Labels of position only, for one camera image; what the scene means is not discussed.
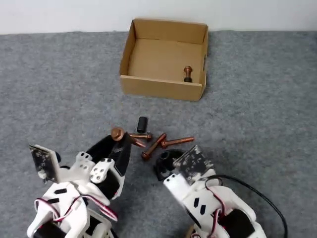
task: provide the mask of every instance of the circuit board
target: circuit board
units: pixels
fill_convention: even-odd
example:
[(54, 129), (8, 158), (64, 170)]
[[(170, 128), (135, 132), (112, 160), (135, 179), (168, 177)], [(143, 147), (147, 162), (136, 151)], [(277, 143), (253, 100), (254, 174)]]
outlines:
[(56, 152), (38, 145), (30, 145), (29, 148), (36, 171), (44, 171), (47, 179), (53, 182), (59, 182), (56, 168), (58, 166)]
[(192, 185), (204, 173), (213, 168), (212, 160), (202, 153), (198, 145), (185, 152), (174, 161), (173, 165), (183, 175), (189, 185)]

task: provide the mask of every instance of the black cable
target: black cable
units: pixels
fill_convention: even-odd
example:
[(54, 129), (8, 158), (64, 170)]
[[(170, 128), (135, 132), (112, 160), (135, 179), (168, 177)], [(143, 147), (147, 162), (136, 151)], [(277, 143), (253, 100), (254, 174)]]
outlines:
[(218, 178), (218, 180), (219, 180), (219, 185), (220, 185), (220, 186), (223, 186), (223, 181), (222, 181), (222, 179), (221, 179), (221, 178)]
[(207, 177), (207, 179), (208, 179), (207, 181), (209, 181), (211, 179), (220, 179), (220, 178), (229, 179), (229, 180), (235, 181), (235, 182), (247, 187), (248, 189), (252, 190), (258, 196), (260, 196), (264, 201), (266, 201), (275, 210), (275, 212), (277, 212), (277, 214), (282, 219), (282, 223), (283, 223), (283, 226), (284, 226), (284, 238), (288, 237), (288, 228), (287, 228), (287, 222), (286, 222), (285, 217), (283, 216), (281, 211), (273, 204), (273, 202), (271, 202), (271, 200), (269, 200), (263, 193), (257, 191), (254, 187), (252, 187), (251, 185), (247, 184), (246, 182), (243, 182), (242, 180), (240, 180), (238, 178), (235, 178), (235, 177), (232, 177), (232, 176), (229, 176), (229, 175), (212, 175), (212, 176)]

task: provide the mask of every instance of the screw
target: screw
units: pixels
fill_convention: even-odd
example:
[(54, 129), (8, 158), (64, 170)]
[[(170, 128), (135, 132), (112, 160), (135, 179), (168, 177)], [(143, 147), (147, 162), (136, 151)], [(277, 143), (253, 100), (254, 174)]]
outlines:
[(131, 140), (132, 140), (132, 144), (134, 144), (138, 147), (145, 148), (145, 143), (143, 143), (143, 141), (136, 139), (136, 138), (133, 138), (133, 137), (131, 137)]
[(153, 139), (153, 135), (149, 132), (146, 134), (129, 134), (133, 138), (146, 139), (147, 141), (151, 141)]
[(159, 138), (150, 146), (147, 151), (143, 151), (141, 157), (143, 160), (149, 160), (152, 152), (157, 148), (157, 146), (166, 138), (166, 133), (163, 133)]
[(167, 146), (170, 146), (170, 145), (176, 145), (176, 144), (180, 144), (180, 143), (190, 142), (190, 141), (193, 141), (193, 140), (195, 140), (195, 138), (193, 136), (180, 138), (180, 139), (177, 139), (177, 140), (170, 140), (170, 141), (163, 140), (160, 143), (160, 145), (161, 145), (162, 148), (165, 149)]
[(114, 141), (120, 141), (124, 136), (124, 130), (120, 127), (114, 127), (111, 130), (111, 137)]
[(184, 72), (185, 72), (184, 82), (187, 82), (187, 83), (191, 83), (192, 82), (192, 78), (190, 77), (192, 71), (193, 71), (193, 69), (190, 66), (186, 66), (184, 68)]

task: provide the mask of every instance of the black rubber cap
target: black rubber cap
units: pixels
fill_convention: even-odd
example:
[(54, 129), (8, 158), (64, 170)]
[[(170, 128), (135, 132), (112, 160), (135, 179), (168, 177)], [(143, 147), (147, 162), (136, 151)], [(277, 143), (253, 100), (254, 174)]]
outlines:
[(184, 82), (191, 83), (192, 82), (192, 78), (186, 77), (186, 78), (184, 78)]
[(148, 126), (148, 118), (147, 117), (140, 117), (137, 127), (138, 133), (145, 133), (147, 131)]

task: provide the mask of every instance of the black cylinder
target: black cylinder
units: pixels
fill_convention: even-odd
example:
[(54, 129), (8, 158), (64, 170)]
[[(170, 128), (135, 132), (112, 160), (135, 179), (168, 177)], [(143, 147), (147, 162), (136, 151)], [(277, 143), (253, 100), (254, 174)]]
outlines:
[(186, 77), (186, 78), (184, 78), (184, 82), (191, 83), (192, 82), (192, 78)]
[(147, 131), (147, 126), (148, 126), (148, 118), (147, 117), (140, 117), (138, 127), (137, 127), (137, 132), (138, 133), (145, 133)]
[(170, 156), (169, 151), (165, 151), (160, 155), (162, 165), (164, 165), (169, 171), (174, 169), (173, 158)]

